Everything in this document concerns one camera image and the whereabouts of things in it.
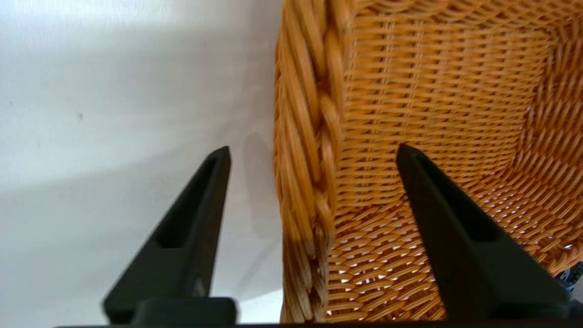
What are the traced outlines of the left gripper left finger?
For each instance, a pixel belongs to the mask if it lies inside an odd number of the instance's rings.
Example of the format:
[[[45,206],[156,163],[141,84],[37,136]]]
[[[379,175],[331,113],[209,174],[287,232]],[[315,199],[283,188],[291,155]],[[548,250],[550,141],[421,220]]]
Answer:
[[[210,153],[105,297],[111,325],[234,325],[229,297],[211,297],[231,167]]]

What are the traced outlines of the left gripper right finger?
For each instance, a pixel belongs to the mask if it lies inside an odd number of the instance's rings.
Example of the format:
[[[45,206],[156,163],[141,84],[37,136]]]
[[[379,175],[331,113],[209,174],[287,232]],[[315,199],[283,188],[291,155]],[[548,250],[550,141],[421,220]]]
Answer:
[[[396,164],[450,319],[569,319],[565,288],[420,150]]]

